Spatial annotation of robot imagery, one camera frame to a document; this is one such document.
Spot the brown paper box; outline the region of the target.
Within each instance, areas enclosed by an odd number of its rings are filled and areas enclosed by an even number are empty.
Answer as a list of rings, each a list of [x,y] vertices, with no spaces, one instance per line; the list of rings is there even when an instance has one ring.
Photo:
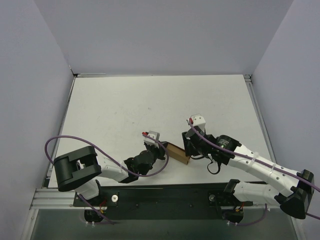
[[[175,159],[176,161],[188,165],[190,161],[190,157],[186,156],[185,150],[180,148],[170,142],[167,143],[166,147],[168,154],[171,158]]]

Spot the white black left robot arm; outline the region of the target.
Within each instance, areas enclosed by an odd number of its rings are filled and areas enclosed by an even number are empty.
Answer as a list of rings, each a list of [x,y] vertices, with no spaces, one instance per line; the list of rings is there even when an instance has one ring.
[[[146,150],[123,161],[120,166],[100,165],[98,154],[86,146],[54,159],[53,165],[60,192],[75,190],[92,206],[101,203],[101,185],[95,177],[112,179],[121,184],[137,181],[148,175],[156,160],[165,160],[167,143],[144,143]]]

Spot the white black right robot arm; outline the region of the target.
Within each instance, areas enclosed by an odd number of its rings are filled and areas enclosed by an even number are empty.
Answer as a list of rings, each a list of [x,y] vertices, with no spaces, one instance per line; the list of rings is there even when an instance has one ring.
[[[305,219],[314,194],[314,174],[296,171],[259,156],[227,135],[214,137],[198,126],[182,133],[187,156],[201,156],[217,163],[240,169],[263,181],[263,184],[230,180],[226,192],[240,202],[278,206],[287,215]]]

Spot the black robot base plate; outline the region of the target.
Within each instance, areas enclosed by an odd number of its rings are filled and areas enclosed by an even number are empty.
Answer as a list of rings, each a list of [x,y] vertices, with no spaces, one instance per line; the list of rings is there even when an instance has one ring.
[[[222,211],[251,207],[225,192],[226,183],[103,186],[99,200],[106,216],[120,220],[220,220]]]

